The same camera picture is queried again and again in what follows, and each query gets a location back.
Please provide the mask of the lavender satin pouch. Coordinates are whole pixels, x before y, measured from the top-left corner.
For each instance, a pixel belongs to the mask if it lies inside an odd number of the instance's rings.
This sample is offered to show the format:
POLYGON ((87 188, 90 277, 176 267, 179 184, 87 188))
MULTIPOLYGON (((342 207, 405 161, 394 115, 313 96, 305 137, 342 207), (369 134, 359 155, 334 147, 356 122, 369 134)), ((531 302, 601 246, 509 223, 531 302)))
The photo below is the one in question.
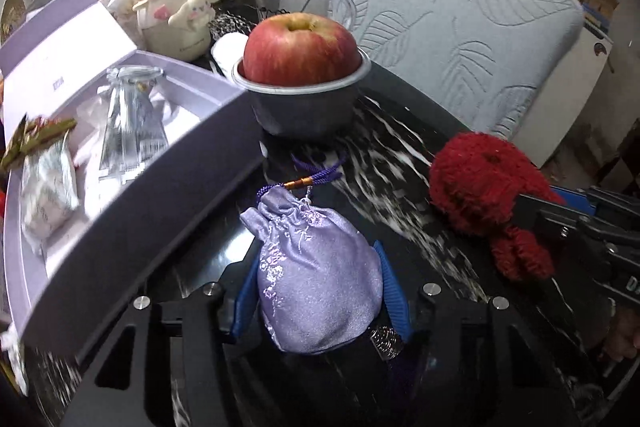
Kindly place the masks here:
POLYGON ((257 297, 278 349, 318 355, 351 343, 381 311, 380 256, 341 213, 311 202, 340 176, 343 159, 295 181, 268 185, 240 214, 260 243, 257 297))

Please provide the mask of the red fuzzy sock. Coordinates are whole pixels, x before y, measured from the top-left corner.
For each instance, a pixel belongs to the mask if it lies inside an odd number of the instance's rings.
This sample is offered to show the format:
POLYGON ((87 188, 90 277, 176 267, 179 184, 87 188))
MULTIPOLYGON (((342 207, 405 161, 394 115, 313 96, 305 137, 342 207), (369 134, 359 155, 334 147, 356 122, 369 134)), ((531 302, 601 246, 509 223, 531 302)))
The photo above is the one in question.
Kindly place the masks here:
POLYGON ((489 239, 497 269, 507 279, 548 280, 554 265, 533 232, 513 223, 518 196, 562 205, 544 175, 516 146, 482 132, 454 136, 435 155, 430 196, 451 225, 489 239))

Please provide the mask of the silver foil sachet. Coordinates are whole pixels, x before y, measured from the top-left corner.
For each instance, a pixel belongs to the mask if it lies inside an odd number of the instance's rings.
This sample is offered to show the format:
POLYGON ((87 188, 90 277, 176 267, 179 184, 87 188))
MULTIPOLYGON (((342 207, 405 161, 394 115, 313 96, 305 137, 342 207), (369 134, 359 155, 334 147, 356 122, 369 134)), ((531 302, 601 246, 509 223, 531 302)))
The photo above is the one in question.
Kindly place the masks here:
POLYGON ((151 101, 151 91, 164 77, 155 66, 111 68, 99 173, 129 180, 168 147, 162 116, 151 101))

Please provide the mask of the grey metal bowl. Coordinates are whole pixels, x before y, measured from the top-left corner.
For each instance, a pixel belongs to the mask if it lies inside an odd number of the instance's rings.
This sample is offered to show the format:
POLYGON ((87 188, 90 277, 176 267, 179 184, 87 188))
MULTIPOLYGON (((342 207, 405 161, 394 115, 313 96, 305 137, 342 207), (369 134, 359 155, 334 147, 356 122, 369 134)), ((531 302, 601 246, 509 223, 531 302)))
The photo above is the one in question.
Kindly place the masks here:
POLYGON ((361 64, 347 77, 305 87, 274 87, 247 80, 242 60, 231 71, 234 83, 248 93, 260 127, 275 136, 317 139, 352 121, 358 84, 371 72, 371 60, 358 50, 361 64))

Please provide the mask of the lavender gift box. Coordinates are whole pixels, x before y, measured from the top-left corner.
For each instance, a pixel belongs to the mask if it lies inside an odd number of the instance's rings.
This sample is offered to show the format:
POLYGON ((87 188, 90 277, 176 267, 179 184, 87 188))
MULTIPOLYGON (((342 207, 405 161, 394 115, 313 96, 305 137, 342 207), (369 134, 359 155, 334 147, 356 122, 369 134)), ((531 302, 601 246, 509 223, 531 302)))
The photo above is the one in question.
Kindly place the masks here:
POLYGON ((70 118, 126 65, 162 71, 152 91, 168 147, 141 172, 100 166, 103 128, 68 137, 80 204, 40 248, 22 230, 22 176, 11 174, 4 273, 12 321, 29 347, 82 358, 143 281, 262 161, 245 91, 206 69, 136 48, 99 0, 52 0, 2 46, 4 127, 70 118))

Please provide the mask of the white plastic packet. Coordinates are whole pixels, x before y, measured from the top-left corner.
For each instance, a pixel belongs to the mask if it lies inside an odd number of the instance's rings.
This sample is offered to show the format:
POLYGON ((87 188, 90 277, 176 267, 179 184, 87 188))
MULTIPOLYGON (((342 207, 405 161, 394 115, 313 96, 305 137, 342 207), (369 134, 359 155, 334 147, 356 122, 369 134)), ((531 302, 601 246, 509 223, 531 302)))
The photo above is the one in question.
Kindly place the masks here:
POLYGON ((39 248, 79 207, 76 169, 66 132, 63 138, 29 154, 21 181, 22 231, 39 248))

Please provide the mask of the leaf-pattern grey cushion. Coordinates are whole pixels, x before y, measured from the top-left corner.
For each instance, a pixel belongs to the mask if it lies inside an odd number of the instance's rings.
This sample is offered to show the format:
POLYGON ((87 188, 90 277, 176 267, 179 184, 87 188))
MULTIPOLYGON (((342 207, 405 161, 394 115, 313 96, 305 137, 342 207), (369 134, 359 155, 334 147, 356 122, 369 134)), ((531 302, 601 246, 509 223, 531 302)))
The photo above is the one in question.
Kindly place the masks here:
POLYGON ((584 24, 577 0, 352 1, 352 32, 372 62, 503 139, 584 24))

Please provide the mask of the white tissue roll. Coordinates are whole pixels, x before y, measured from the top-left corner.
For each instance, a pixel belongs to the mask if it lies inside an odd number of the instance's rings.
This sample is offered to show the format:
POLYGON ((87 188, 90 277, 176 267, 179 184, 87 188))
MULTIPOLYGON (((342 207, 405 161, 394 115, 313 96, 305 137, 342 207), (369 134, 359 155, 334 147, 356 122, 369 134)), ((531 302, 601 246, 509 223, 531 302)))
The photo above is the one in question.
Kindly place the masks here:
POLYGON ((210 48, 213 70, 231 80, 232 68, 243 57, 247 41, 247 35, 240 32, 229 32, 220 37, 210 48))

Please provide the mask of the red apple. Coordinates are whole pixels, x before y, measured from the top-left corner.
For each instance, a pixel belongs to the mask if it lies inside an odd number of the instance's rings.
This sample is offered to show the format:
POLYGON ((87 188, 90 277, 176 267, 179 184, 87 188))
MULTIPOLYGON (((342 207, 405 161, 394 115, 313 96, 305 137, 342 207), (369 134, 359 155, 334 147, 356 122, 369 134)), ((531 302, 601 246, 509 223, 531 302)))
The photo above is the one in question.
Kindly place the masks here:
POLYGON ((356 40, 343 25, 296 12, 268 17, 252 30, 240 72, 263 86, 306 87, 341 80, 361 63, 356 40))

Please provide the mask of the cream Cinnamoroll water bottle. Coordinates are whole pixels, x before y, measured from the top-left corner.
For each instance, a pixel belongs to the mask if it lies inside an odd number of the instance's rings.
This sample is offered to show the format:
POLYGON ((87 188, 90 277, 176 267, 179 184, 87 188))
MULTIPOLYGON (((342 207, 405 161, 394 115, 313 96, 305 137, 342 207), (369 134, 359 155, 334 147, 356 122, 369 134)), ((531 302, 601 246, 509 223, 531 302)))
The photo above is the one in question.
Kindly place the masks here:
POLYGON ((212 42, 209 24, 220 0, 137 0, 137 17, 145 49, 175 60, 191 62, 212 42))

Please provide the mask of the woven straw fan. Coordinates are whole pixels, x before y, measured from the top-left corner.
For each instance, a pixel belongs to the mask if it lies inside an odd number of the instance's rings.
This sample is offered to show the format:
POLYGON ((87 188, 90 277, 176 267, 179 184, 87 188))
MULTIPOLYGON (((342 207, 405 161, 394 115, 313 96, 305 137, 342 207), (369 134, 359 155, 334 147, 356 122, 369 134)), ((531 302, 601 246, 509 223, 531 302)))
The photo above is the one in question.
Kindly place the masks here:
POLYGON ((5 43, 25 21, 24 0, 4 0, 1 9, 1 43, 5 43))

